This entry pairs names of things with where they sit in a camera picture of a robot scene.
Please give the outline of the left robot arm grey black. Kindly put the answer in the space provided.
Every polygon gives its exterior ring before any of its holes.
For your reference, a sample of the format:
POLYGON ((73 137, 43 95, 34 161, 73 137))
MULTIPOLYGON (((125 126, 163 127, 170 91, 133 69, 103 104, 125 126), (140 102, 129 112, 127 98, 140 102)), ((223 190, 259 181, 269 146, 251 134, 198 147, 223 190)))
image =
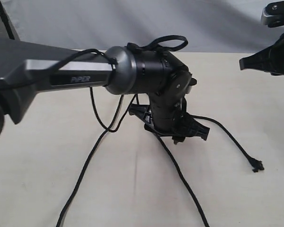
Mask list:
POLYGON ((176 143, 187 137, 205 140, 209 128, 186 111, 185 95, 197 81, 173 54, 187 44, 184 36, 168 35, 146 46, 128 43, 106 52, 77 52, 0 40, 0 134, 5 115, 20 123, 38 93, 105 87, 114 95, 147 94, 148 105, 129 110, 146 130, 176 143))

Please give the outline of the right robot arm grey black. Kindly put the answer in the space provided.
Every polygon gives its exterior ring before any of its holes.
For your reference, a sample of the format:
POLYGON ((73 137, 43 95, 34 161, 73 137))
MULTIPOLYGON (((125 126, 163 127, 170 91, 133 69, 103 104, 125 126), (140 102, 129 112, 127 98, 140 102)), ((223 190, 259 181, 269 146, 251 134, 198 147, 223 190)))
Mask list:
MULTIPOLYGON (((284 0, 263 8, 261 23, 269 28, 284 26, 284 0)), ((284 33, 271 46, 239 60, 240 70, 258 70, 272 76, 284 76, 284 33)))

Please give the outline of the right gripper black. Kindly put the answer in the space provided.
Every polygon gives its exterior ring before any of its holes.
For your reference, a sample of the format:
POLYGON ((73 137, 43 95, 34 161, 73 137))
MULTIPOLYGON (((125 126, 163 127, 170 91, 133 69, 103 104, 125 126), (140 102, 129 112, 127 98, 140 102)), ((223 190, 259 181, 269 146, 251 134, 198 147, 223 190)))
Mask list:
POLYGON ((239 60, 240 70, 258 70, 284 75, 284 33, 272 45, 251 56, 239 60))

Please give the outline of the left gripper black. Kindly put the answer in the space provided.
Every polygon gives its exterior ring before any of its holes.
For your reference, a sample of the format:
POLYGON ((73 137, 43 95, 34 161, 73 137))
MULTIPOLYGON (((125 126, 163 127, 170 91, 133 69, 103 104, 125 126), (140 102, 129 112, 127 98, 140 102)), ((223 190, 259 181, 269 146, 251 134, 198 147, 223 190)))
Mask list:
POLYGON ((210 128, 202 125, 182 107, 185 92, 178 94, 149 93, 150 105, 132 104, 129 114, 144 123, 144 129, 155 129, 172 136, 174 143, 184 142, 186 137, 207 140, 210 128))

